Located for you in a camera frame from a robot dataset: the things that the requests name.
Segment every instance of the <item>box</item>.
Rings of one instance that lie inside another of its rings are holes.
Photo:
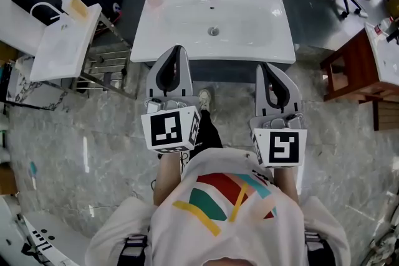
[[[142,115],[147,148],[163,154],[193,150],[199,120],[195,106]]]
[[[251,138],[264,168],[300,166],[304,162],[307,130],[254,129]]]
[[[0,66],[17,58],[18,50],[0,41]]]
[[[387,9],[392,18],[399,18],[399,0],[387,0]]]
[[[15,182],[14,172],[8,165],[0,165],[0,195],[17,194],[17,184]]]

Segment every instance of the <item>sink countertop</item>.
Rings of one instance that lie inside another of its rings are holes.
[[[388,34],[385,32],[379,36],[374,31],[374,26],[365,23],[365,30],[373,50],[378,77],[381,82],[399,85],[399,45],[395,39],[387,42]]]
[[[145,1],[133,62],[156,61],[176,44],[193,60],[296,61],[282,0],[162,1],[155,8]]]

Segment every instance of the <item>sneaker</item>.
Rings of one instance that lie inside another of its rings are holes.
[[[209,92],[209,90],[207,89],[202,89],[201,91],[199,91],[199,109],[202,110],[206,110],[208,112],[210,112],[210,104],[211,104],[211,92]]]

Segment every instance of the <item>sink basin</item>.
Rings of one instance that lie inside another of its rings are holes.
[[[155,61],[175,44],[190,59],[295,62],[282,0],[146,1],[130,59]]]

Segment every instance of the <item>white cube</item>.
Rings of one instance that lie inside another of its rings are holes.
[[[300,166],[304,162],[307,130],[254,129],[251,138],[264,168]]]
[[[142,115],[147,148],[164,154],[193,150],[199,120],[195,106]]]

